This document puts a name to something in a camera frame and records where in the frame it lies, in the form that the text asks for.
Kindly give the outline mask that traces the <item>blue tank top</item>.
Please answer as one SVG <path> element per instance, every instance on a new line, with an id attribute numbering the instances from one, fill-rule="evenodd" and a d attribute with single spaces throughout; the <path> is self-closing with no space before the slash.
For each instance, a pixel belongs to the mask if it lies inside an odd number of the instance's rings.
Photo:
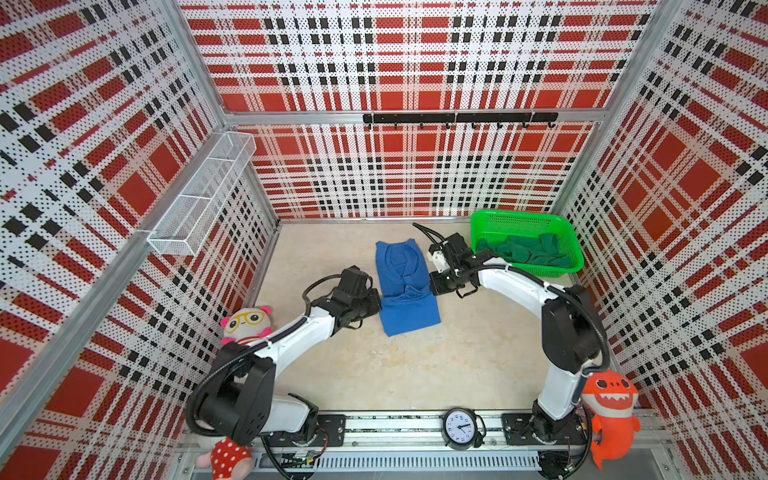
<path id="1" fill-rule="evenodd" d="M 379 241 L 375 261 L 382 295 L 380 318 L 388 337 L 441 323 L 426 261 L 414 239 Z"/>

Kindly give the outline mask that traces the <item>green tank top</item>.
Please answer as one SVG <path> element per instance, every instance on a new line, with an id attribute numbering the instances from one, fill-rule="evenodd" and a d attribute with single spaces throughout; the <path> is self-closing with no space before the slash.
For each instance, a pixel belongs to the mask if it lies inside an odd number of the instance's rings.
<path id="1" fill-rule="evenodd" d="M 488 250 L 508 263 L 571 268 L 572 261 L 560 247 L 555 234 L 545 233 L 536 238 L 507 236 L 503 241 L 480 239 L 479 251 Z"/>

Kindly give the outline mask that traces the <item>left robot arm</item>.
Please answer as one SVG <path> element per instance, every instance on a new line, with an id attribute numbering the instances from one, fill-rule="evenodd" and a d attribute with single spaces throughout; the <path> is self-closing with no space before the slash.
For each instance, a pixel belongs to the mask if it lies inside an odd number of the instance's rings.
<path id="1" fill-rule="evenodd" d="M 239 446 L 280 434 L 311 443 L 318 407 L 296 394 L 275 394 L 275 380 L 315 345 L 343 329 L 360 328 L 382 303 L 372 277 L 356 266 L 312 283 L 302 300 L 303 314 L 277 332 L 219 351 L 187 400 L 185 421 L 192 433 Z"/>

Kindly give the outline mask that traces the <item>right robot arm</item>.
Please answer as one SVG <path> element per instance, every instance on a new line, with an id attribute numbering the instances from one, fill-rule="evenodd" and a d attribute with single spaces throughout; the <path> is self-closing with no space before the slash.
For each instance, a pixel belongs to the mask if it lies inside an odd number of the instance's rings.
<path id="1" fill-rule="evenodd" d="M 524 307 L 541 321 L 541 345 L 549 361 L 544 387 L 531 409 L 531 436 L 552 444 L 579 404 L 587 379 L 610 366 L 607 335 L 579 285 L 563 287 L 512 266 L 488 250 L 474 252 L 464 238 L 428 228 L 429 274 L 436 296 L 460 298 L 480 288 L 495 291 Z"/>

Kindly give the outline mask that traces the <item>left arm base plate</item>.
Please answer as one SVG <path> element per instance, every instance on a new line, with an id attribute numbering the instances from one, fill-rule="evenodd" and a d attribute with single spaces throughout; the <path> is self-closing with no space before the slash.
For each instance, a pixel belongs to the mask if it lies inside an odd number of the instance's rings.
<path id="1" fill-rule="evenodd" d="M 346 416 L 343 414 L 310 414 L 303 427 L 294 433 L 274 432 L 267 436 L 271 447 L 339 447 L 344 443 Z"/>

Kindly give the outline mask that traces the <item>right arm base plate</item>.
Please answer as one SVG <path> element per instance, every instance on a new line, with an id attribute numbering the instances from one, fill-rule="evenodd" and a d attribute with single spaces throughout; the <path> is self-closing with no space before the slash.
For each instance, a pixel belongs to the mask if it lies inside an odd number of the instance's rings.
<path id="1" fill-rule="evenodd" d="M 552 420 L 543 413 L 505 413 L 501 416 L 506 443 L 529 446 L 554 446 L 586 444 L 586 431 L 577 414 Z"/>

